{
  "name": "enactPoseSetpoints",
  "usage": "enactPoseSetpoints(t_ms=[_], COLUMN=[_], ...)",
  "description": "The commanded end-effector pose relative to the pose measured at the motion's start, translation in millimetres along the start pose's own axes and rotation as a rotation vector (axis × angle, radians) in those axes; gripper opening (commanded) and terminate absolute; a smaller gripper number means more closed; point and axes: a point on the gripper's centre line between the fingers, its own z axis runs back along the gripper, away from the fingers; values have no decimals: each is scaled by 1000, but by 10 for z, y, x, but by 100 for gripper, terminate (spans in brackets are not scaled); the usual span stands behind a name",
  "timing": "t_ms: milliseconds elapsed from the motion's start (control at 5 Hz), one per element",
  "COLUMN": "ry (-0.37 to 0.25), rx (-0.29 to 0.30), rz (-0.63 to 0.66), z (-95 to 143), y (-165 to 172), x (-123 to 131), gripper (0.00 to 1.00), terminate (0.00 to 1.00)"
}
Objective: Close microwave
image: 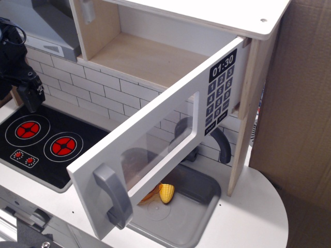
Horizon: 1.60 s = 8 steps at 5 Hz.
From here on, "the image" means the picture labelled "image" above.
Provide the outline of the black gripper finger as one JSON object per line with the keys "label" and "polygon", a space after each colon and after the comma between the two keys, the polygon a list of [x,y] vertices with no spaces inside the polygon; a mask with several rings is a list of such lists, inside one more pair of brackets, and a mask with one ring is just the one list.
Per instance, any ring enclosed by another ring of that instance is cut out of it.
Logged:
{"label": "black gripper finger", "polygon": [[21,85],[17,88],[17,92],[30,113],[36,112],[45,101],[42,85],[36,89]]}

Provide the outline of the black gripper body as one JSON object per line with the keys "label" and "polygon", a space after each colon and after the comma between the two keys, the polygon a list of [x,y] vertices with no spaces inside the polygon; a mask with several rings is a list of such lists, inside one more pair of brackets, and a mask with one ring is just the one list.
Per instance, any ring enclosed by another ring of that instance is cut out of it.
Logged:
{"label": "black gripper body", "polygon": [[1,83],[8,83],[14,86],[27,86],[38,89],[42,82],[37,73],[29,66],[25,58],[16,61],[1,60]]}

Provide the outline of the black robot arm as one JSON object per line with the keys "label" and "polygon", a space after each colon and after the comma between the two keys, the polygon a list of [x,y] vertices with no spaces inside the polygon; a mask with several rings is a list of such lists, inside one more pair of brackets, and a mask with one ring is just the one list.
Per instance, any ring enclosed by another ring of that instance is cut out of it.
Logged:
{"label": "black robot arm", "polygon": [[26,38],[21,27],[1,18],[1,100],[15,86],[24,105],[34,113],[45,101],[45,96],[39,76],[26,62]]}

